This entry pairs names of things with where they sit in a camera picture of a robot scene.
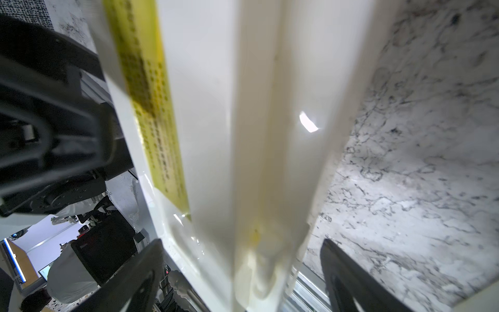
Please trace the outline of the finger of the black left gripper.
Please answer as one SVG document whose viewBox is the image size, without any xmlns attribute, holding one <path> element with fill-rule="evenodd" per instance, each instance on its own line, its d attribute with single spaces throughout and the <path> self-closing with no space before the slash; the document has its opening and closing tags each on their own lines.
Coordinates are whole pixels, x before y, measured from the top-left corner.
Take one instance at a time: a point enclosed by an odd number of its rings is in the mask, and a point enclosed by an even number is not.
<svg viewBox="0 0 499 312">
<path fill-rule="evenodd" d="M 113 108 L 1 57 L 1 115 L 35 140 L 1 154 L 1 196 L 42 187 L 109 164 L 116 151 Z"/>
</svg>

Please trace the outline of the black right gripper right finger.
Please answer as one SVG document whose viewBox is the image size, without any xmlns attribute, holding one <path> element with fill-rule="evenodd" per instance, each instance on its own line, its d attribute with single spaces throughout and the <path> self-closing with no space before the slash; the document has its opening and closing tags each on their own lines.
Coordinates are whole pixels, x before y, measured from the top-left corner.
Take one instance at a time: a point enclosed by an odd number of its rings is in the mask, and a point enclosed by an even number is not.
<svg viewBox="0 0 499 312">
<path fill-rule="evenodd" d="M 334 311 L 410 311 L 332 240 L 320 249 L 322 272 Z"/>
</svg>

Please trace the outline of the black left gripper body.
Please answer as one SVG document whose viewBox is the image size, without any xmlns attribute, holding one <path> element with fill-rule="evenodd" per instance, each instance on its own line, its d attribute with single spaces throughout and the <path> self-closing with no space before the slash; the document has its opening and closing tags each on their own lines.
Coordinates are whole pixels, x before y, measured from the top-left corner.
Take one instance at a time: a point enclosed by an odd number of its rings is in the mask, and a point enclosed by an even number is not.
<svg viewBox="0 0 499 312">
<path fill-rule="evenodd" d="M 1 215 L 55 214 L 105 192 L 133 162 L 114 107 L 84 96 L 97 55 L 39 25 L 1 16 Z"/>
</svg>

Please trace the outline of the white wrap dispenser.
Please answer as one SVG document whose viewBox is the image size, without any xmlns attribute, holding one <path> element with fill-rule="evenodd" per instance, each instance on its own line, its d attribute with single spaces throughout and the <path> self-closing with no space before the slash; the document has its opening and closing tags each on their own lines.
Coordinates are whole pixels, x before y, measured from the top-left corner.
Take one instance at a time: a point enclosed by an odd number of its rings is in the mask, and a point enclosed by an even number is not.
<svg viewBox="0 0 499 312">
<path fill-rule="evenodd" d="M 155 232 L 211 311 L 278 311 L 400 1 L 82 1 Z"/>
<path fill-rule="evenodd" d="M 452 312 L 499 312 L 499 281 L 456 305 Z"/>
</svg>

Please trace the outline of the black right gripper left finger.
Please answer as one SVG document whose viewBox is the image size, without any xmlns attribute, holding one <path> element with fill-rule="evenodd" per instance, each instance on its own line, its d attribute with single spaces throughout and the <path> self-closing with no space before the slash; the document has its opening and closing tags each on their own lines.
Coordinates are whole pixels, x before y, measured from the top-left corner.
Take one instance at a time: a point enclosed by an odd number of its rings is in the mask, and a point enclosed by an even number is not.
<svg viewBox="0 0 499 312">
<path fill-rule="evenodd" d="M 164 276 L 164 248 L 153 240 L 75 311 L 152 311 Z"/>
</svg>

